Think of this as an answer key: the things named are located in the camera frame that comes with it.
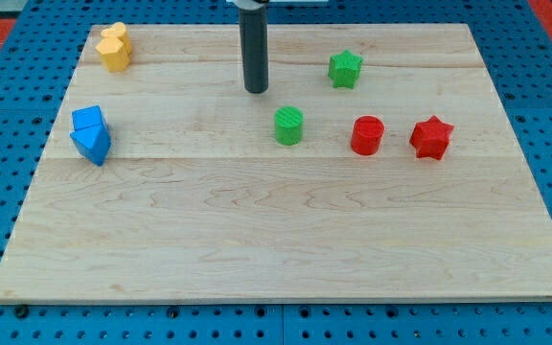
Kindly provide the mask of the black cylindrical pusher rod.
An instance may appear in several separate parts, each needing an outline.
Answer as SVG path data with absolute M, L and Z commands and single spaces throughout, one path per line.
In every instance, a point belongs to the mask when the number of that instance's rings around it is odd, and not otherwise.
M 267 1 L 238 0 L 243 82 L 246 91 L 268 88 Z

